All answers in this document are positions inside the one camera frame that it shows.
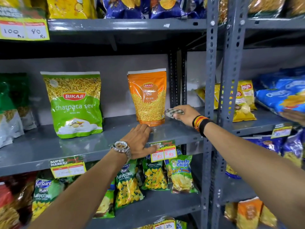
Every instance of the watch face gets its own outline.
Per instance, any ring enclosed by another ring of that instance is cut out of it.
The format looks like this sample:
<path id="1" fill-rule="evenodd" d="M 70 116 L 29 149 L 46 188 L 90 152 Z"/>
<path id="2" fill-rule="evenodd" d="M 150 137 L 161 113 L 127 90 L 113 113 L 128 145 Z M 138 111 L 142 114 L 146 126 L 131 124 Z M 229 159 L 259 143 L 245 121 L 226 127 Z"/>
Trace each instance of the watch face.
<path id="1" fill-rule="evenodd" d="M 127 143 L 125 141 L 117 141 L 114 143 L 114 146 L 118 149 L 118 150 L 123 150 L 127 148 Z"/>

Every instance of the left arm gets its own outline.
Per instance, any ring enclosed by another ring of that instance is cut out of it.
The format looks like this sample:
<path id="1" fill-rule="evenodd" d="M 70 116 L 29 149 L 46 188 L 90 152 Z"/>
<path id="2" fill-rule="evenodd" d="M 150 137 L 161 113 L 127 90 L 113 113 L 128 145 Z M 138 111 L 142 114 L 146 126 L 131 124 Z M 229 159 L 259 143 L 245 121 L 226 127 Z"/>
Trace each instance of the left arm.
<path id="1" fill-rule="evenodd" d="M 157 146 L 144 148 L 150 134 L 147 125 L 138 125 L 121 139 L 130 147 L 132 159 L 154 153 Z M 81 175 L 33 221 L 28 229 L 81 229 L 97 211 L 104 195 L 127 156 L 110 150 L 95 166 Z"/>

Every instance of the hand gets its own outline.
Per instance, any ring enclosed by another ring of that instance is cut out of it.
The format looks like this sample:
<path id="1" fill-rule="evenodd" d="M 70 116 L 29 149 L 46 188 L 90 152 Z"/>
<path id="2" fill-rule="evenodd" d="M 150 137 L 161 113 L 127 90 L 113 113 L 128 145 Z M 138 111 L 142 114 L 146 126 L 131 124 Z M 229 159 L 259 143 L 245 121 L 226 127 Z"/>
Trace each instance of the hand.
<path id="1" fill-rule="evenodd" d="M 177 120 L 181 120 L 185 125 L 193 127 L 193 120 L 195 117 L 199 116 L 200 113 L 197 112 L 192 106 L 187 105 L 179 105 L 174 107 L 174 109 L 180 109 L 184 111 L 184 115 L 175 113 L 173 117 Z"/>
<path id="2" fill-rule="evenodd" d="M 121 141 L 127 142 L 128 146 L 130 147 L 132 159 L 143 158 L 159 149 L 158 145 L 150 146 L 149 148 L 144 148 L 150 132 L 151 130 L 148 125 L 137 125 L 121 139 Z"/>
<path id="3" fill-rule="evenodd" d="M 299 123 L 302 126 L 305 126 L 305 114 L 299 111 L 294 111 L 291 109 L 284 109 L 283 112 L 280 112 L 282 117 L 287 118 L 288 120 Z"/>

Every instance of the left hand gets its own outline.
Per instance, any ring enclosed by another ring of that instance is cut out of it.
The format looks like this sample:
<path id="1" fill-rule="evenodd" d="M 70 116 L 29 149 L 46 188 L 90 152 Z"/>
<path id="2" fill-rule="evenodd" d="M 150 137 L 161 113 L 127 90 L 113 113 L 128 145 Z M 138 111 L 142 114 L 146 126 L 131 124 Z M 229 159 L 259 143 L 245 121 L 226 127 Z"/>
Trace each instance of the left hand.
<path id="1" fill-rule="evenodd" d="M 294 111 L 291 109 L 284 109 L 283 112 L 280 112 L 282 117 L 287 118 L 288 120 L 299 123 L 302 126 L 305 126 L 305 114 L 299 111 Z"/>
<path id="2" fill-rule="evenodd" d="M 151 130 L 148 125 L 137 125 L 121 139 L 121 141 L 127 142 L 128 146 L 130 147 L 132 159 L 143 158 L 159 149 L 159 146 L 157 145 L 144 148 L 150 132 Z"/>

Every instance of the orange packet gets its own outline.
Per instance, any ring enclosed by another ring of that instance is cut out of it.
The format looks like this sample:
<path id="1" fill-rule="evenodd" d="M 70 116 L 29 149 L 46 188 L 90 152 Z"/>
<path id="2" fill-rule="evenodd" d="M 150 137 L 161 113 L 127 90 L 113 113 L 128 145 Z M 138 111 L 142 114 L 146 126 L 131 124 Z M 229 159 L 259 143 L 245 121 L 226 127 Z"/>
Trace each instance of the orange packet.
<path id="1" fill-rule="evenodd" d="M 240 201 L 237 207 L 237 223 L 239 229 L 256 229 L 258 226 L 263 202 L 255 197 Z"/>
<path id="2" fill-rule="evenodd" d="M 166 69 L 129 71 L 129 90 L 137 121 L 150 127 L 165 122 Z"/>

